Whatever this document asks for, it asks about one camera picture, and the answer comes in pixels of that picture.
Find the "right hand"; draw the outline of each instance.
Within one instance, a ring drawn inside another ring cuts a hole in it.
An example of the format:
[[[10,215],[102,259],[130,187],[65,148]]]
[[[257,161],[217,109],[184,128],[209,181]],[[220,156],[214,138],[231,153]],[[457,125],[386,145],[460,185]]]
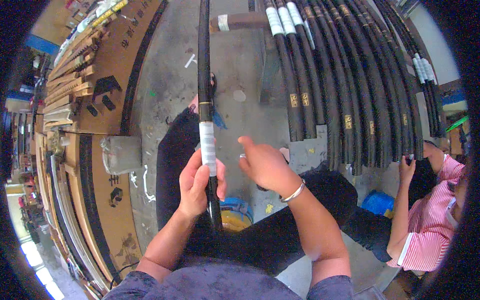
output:
[[[238,142],[245,149],[245,158],[240,158],[239,167],[256,184],[279,193],[282,197],[292,195],[302,184],[285,161],[282,153],[267,144],[258,144],[249,136],[241,136]]]
[[[415,159],[412,160],[409,166],[405,156],[402,156],[402,160],[398,164],[398,173],[400,174],[400,183],[410,184],[413,173],[415,173]]]

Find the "foot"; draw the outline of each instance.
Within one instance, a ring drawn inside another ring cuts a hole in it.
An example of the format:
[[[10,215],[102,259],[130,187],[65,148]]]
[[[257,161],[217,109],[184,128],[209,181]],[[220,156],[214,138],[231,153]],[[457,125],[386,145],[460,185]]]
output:
[[[215,74],[213,74],[212,72],[210,72],[210,84],[212,87],[212,96],[213,96],[216,90],[216,78],[215,78]],[[198,114],[198,94],[195,95],[195,98],[193,98],[193,100],[190,102],[190,104],[188,105],[188,108],[190,108],[190,110],[193,113]]]

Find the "white mark on floor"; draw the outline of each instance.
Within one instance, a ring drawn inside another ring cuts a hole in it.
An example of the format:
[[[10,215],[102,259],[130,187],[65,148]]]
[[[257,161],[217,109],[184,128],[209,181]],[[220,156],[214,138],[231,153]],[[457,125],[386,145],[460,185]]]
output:
[[[198,64],[198,61],[197,60],[194,60],[195,58],[195,54],[192,54],[192,57],[190,57],[190,59],[188,60],[188,62],[185,64],[185,69],[188,68],[188,66],[190,66],[190,64],[192,63],[192,61],[196,64]]]

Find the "bracelet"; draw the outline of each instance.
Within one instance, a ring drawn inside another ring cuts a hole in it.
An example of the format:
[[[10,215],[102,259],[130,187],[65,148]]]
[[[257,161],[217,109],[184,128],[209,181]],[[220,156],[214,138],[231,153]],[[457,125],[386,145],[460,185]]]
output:
[[[303,191],[303,189],[305,188],[305,180],[302,179],[301,181],[302,181],[302,184],[300,185],[300,187],[290,197],[287,197],[285,199],[280,199],[281,203],[287,203],[288,201],[291,201],[297,198],[298,195],[300,195],[301,191]]]

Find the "cardboard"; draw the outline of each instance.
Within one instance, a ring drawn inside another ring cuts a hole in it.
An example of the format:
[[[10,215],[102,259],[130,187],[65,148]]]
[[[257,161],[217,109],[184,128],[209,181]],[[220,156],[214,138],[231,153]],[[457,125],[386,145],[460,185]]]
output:
[[[95,57],[97,71],[89,76],[88,80],[94,84],[96,91],[105,81],[117,87],[110,90],[119,92],[118,101],[115,103],[116,109],[113,111],[104,109],[103,114],[98,113],[95,117],[88,111],[87,105],[82,105],[75,132],[120,134],[125,95],[139,47],[157,9],[160,5],[166,6],[166,4],[167,1],[160,0],[129,2],[122,8],[122,13],[134,17],[137,22],[117,18],[108,25],[111,36],[102,39]],[[101,103],[102,101],[94,97],[92,102]]]

